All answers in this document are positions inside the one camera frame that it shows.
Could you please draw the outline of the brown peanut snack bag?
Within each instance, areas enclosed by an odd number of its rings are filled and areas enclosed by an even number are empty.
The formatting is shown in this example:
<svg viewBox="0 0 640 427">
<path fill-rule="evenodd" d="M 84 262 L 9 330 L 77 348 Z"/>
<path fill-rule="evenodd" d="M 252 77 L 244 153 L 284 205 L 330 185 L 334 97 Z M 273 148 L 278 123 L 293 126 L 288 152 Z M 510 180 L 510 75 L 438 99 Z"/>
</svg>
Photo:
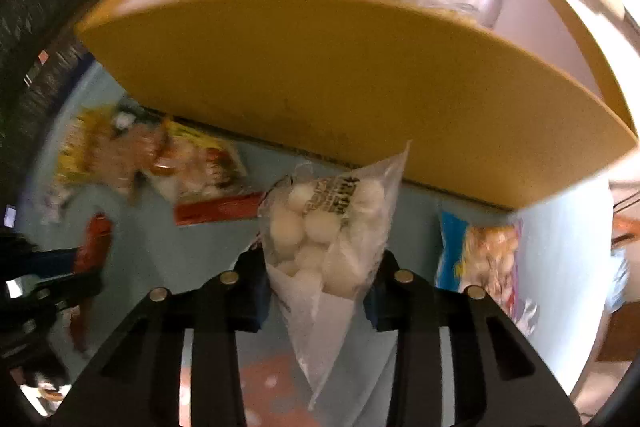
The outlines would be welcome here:
<svg viewBox="0 0 640 427">
<path fill-rule="evenodd" d="M 122 132 L 113 128 L 101 132 L 92 150 L 93 179 L 132 202 L 137 177 L 152 168 L 166 139 L 166 126 L 158 122 L 135 122 Z"/>
</svg>

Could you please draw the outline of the yellow cardboard box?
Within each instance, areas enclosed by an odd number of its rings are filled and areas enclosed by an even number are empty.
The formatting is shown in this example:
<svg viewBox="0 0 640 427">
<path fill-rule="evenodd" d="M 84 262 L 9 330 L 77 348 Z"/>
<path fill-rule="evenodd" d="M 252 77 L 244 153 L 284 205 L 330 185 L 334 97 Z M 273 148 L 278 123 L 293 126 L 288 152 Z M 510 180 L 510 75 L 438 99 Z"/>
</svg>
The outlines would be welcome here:
<svg viewBox="0 0 640 427">
<path fill-rule="evenodd" d="M 566 0 L 101 0 L 88 50 L 142 105 L 344 165 L 408 148 L 406 178 L 524 208 L 639 144 Z"/>
</svg>

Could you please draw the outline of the red snack bar packet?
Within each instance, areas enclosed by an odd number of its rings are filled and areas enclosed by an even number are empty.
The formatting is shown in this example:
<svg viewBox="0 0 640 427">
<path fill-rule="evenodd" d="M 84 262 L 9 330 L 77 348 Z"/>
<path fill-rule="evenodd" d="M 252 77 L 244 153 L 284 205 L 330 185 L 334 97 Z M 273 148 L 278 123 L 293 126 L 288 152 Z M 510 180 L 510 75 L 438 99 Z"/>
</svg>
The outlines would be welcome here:
<svg viewBox="0 0 640 427">
<path fill-rule="evenodd" d="M 232 195 L 201 202 L 175 205 L 174 221 L 178 227 L 202 223 L 255 219 L 262 193 Z"/>
</svg>

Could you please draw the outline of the yellow cake snack packet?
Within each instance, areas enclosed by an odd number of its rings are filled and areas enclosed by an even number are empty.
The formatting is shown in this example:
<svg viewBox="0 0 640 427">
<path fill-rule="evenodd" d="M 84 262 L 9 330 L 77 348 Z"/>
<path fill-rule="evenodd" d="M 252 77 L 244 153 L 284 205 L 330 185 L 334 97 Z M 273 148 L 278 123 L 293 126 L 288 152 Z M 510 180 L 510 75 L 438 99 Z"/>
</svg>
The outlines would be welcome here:
<svg viewBox="0 0 640 427">
<path fill-rule="evenodd" d="M 88 183 L 111 185 L 115 155 L 111 143 L 115 140 L 114 104 L 84 107 L 67 126 L 56 168 L 54 182 L 79 186 Z"/>
</svg>

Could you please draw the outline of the blue purple marshmallow packet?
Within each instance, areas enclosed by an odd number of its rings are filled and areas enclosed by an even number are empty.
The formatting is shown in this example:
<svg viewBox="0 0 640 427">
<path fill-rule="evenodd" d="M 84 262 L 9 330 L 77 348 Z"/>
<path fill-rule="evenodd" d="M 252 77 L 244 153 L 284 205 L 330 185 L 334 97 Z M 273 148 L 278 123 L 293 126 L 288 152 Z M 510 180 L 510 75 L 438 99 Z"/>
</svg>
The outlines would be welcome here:
<svg viewBox="0 0 640 427">
<path fill-rule="evenodd" d="M 533 299 L 521 298 L 518 288 L 522 221 L 474 225 L 443 211 L 439 224 L 442 254 L 435 285 L 458 293 L 472 285 L 484 289 L 521 333 L 532 335 L 539 309 Z"/>
</svg>

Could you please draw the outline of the red chip packet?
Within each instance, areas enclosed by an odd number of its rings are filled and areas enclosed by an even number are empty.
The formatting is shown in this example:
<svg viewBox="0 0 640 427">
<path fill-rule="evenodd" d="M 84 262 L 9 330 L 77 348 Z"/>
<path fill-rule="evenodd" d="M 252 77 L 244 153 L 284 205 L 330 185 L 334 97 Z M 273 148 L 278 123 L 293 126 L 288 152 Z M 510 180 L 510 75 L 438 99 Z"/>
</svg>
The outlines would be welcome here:
<svg viewBox="0 0 640 427">
<path fill-rule="evenodd" d="M 101 274 L 111 249 L 112 234 L 113 222 L 105 213 L 96 213 L 87 225 L 84 245 L 76 253 L 73 272 Z M 93 300 L 93 297 L 88 297 L 70 309 L 67 330 L 75 350 L 83 355 L 87 352 L 87 331 Z"/>
</svg>

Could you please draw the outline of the clear white ball snack bag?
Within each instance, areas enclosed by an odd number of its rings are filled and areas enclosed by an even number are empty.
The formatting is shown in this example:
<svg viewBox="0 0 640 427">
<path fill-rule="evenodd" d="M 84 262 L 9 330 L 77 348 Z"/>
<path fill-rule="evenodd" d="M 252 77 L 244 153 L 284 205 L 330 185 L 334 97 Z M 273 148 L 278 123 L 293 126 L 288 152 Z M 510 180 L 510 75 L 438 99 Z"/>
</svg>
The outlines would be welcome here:
<svg viewBox="0 0 640 427">
<path fill-rule="evenodd" d="M 318 176 L 310 162 L 259 204 L 259 244 L 288 338 L 316 405 L 390 236 L 409 153 Z"/>
</svg>

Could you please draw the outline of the kraft nut snack bag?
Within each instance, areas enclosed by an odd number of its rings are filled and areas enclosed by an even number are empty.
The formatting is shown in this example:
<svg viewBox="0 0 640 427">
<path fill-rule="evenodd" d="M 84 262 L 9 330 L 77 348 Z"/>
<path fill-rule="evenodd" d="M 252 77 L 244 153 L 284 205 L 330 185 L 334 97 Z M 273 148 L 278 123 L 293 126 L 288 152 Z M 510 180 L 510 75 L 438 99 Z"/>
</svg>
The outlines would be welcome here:
<svg viewBox="0 0 640 427">
<path fill-rule="evenodd" d="M 202 128 L 164 119 L 163 142 L 143 176 L 171 205 L 241 194 L 246 169 L 234 145 Z"/>
</svg>

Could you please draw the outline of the light blue printed cloth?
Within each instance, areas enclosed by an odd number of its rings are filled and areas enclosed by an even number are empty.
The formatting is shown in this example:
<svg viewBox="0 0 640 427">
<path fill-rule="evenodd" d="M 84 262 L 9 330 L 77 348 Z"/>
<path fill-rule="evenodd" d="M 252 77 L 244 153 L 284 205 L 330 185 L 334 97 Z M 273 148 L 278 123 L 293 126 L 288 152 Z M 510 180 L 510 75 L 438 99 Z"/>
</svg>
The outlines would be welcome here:
<svg viewBox="0 0 640 427">
<path fill-rule="evenodd" d="M 137 197 L 128 200 L 94 184 L 83 187 L 61 219 L 53 220 L 46 199 L 70 124 L 81 110 L 114 104 L 124 96 L 98 64 L 70 74 L 70 84 L 18 202 L 16 226 L 49 249 L 77 245 L 98 211 L 113 221 L 105 286 L 93 301 L 88 325 L 89 346 L 96 348 L 150 289 L 187 291 L 231 267 L 258 226 L 241 220 L 179 228 L 171 205 L 152 187 L 141 187 Z M 520 291 L 538 308 L 529 339 L 565 391 L 575 389 L 597 338 L 608 291 L 612 204 L 608 180 L 595 176 L 515 216 L 523 227 Z M 402 267 L 426 279 L 434 277 L 442 252 L 439 216 L 445 211 L 474 225 L 506 221 L 495 209 L 406 185 L 390 233 L 390 250 Z M 383 425 L 395 345 L 394 334 L 376 333 L 357 314 L 326 387 L 312 399 L 282 315 L 272 309 L 261 332 L 239 338 L 250 425 Z"/>
</svg>

